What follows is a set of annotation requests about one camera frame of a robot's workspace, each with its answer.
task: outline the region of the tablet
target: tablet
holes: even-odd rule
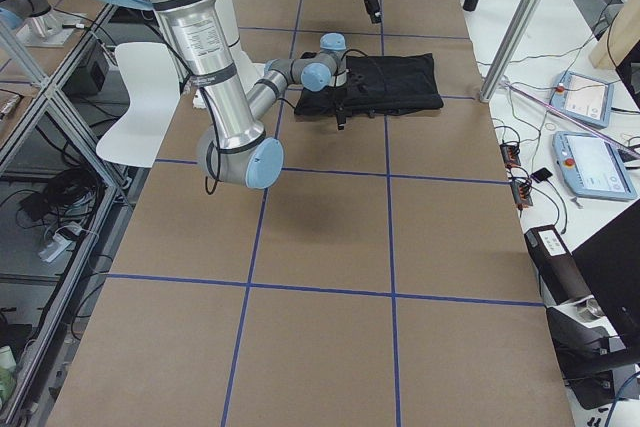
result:
[[[613,85],[569,71],[560,75],[556,85],[549,101],[553,107],[594,127],[609,125]]]
[[[591,134],[556,132],[553,148],[564,181],[577,196],[609,200],[637,197],[617,149],[604,140]]]

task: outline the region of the screen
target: screen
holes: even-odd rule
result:
[[[600,120],[606,93],[606,84],[574,74],[569,81],[564,108],[569,112]]]
[[[568,135],[571,155],[585,188],[604,192],[625,192],[627,185],[609,146],[597,137]]]
[[[640,203],[573,252],[582,277],[627,345],[640,344]]]

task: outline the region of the blue cable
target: blue cable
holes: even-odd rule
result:
[[[609,427],[609,422],[611,422],[611,416],[613,415],[613,409],[615,409],[616,404],[620,400],[620,397],[622,397],[622,392],[624,392],[624,389],[626,389],[627,386],[638,377],[640,377],[640,372],[636,372],[633,375],[630,375],[629,378],[624,381],[622,387],[620,387],[620,390],[618,390],[615,399],[613,399],[613,403],[611,404],[611,409],[609,409],[609,414],[607,415],[607,420],[604,423],[604,427]]]

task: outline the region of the black cloth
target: black cloth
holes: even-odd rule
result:
[[[444,105],[434,76],[433,55],[347,56],[346,87],[303,89],[297,115],[336,115],[338,125],[358,113],[404,115]]]

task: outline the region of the green object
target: green object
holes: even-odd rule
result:
[[[16,380],[7,369],[0,367],[0,407],[9,400],[15,388]]]

